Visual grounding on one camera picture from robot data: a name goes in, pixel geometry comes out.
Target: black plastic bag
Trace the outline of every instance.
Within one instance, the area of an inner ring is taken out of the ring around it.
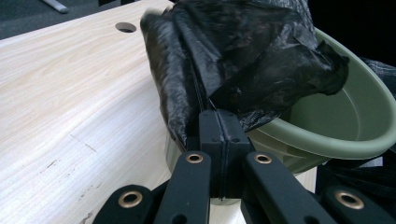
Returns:
[[[318,45],[309,11],[303,20],[268,3],[180,1],[142,18],[163,118],[182,148],[205,109],[230,110],[249,131],[301,97],[334,94],[345,84],[347,58]]]

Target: dark floor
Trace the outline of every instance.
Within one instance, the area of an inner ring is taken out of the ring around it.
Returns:
[[[98,0],[59,0],[68,7],[61,14],[41,0],[0,0],[0,39],[88,16],[120,5],[120,0],[99,7]]]
[[[396,1],[308,0],[316,27],[359,57],[396,66]]]

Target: wooden table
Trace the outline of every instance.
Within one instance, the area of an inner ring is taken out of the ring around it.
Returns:
[[[0,41],[0,223],[92,223],[116,189],[170,177],[146,0]],[[115,28],[137,27],[134,33]],[[299,176],[309,189],[315,170]],[[212,223],[244,223],[238,204]]]

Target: table hole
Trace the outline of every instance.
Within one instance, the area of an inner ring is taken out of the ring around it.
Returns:
[[[116,28],[124,33],[133,33],[136,31],[136,27],[129,22],[119,22],[116,24]]]

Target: green plastic bowl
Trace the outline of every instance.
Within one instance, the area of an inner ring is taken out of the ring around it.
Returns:
[[[350,59],[344,88],[332,96],[302,98],[285,118],[247,133],[257,150],[272,152],[294,174],[331,158],[372,158],[396,142],[396,103],[388,88],[336,40],[320,30],[317,38]],[[166,159],[171,171],[178,155],[178,148],[168,138]]]

